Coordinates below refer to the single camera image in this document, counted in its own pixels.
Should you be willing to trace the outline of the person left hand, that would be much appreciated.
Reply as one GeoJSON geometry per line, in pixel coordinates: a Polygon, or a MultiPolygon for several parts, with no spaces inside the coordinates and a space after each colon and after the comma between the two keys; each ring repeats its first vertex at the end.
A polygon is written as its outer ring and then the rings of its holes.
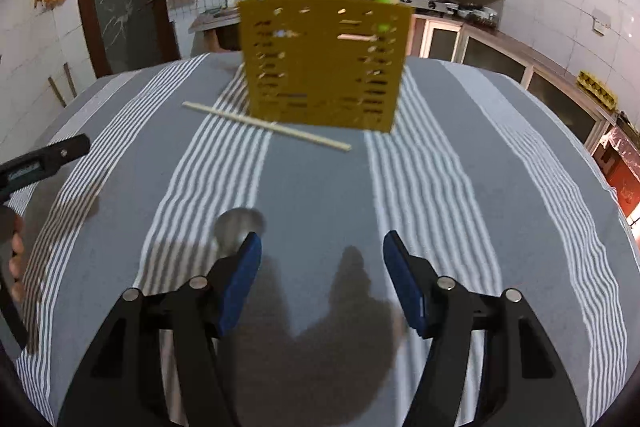
{"type": "Polygon", "coordinates": [[[10,293],[15,303],[21,303],[25,295],[24,284],[22,282],[25,269],[25,247],[22,238],[23,229],[24,221],[20,215],[16,215],[11,239],[12,257],[9,261],[9,270],[13,277],[10,293]]]}

